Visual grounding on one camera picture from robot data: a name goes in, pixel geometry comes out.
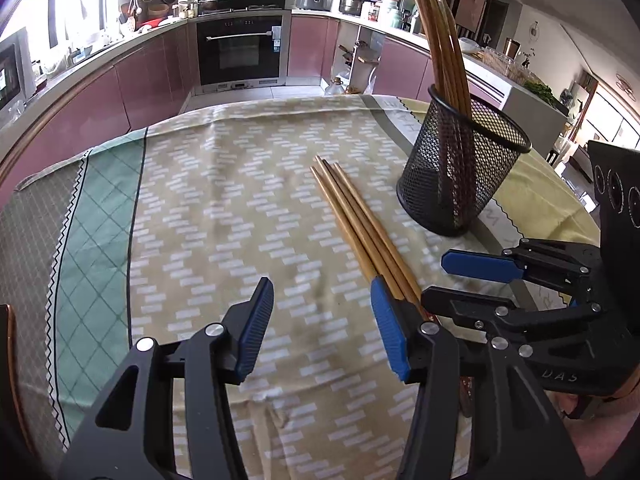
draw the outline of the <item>built-in oven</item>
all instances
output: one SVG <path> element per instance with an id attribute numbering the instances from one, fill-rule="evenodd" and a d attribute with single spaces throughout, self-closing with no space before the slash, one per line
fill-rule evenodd
<path id="1" fill-rule="evenodd" d="M 199 18 L 196 32 L 201 92 L 283 85 L 290 22 L 290 11 L 278 10 Z"/>

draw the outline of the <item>ceiling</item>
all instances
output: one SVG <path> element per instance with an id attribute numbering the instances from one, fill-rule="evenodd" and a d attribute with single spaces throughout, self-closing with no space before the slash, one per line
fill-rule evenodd
<path id="1" fill-rule="evenodd" d="M 640 29 L 621 0 L 518 0 L 565 26 L 591 71 L 617 89 L 621 74 L 640 101 Z M 640 104 L 625 100 L 640 114 Z"/>

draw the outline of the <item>oven window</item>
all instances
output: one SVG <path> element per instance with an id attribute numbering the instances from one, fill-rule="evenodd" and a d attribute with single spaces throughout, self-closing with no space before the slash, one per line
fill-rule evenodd
<path id="1" fill-rule="evenodd" d="M 260 64 L 260 38 L 221 38 L 220 70 L 251 67 Z"/>
<path id="2" fill-rule="evenodd" d="M 11 45 L 0 53 L 0 110 L 20 93 L 18 66 L 15 63 L 15 50 Z"/>

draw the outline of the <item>table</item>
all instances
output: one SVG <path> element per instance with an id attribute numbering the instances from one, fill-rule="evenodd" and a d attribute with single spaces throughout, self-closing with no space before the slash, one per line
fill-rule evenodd
<path id="1" fill-rule="evenodd" d="M 427 104 L 388 96 L 205 108 L 97 146 L 24 181 L 0 214 L 0 298 L 17 314 L 19 393 L 55 472 L 130 345 L 190 337 L 251 296 L 275 305 L 254 373 L 229 399 L 250 478 L 392 478 L 417 387 L 388 368 L 369 291 L 308 167 L 339 161 L 420 285 L 562 308 L 539 286 L 448 276 L 451 248 L 523 237 L 598 243 L 599 230 L 535 152 L 520 157 L 471 231 L 443 238 L 399 206 L 395 183 Z M 482 340 L 481 332 L 456 329 Z M 188 470 L 176 384 L 175 451 Z M 454 474 L 468 460 L 462 416 Z"/>

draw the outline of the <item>green vegetable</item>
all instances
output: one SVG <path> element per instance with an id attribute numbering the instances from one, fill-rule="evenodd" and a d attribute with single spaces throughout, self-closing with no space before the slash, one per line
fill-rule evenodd
<path id="1" fill-rule="evenodd" d="M 524 88 L 529 90 L 532 94 L 537 95 L 540 99 L 542 99 L 545 103 L 554 106 L 556 103 L 556 98 L 554 97 L 551 88 L 545 85 L 544 83 L 533 83 L 531 81 L 527 81 L 524 83 Z"/>

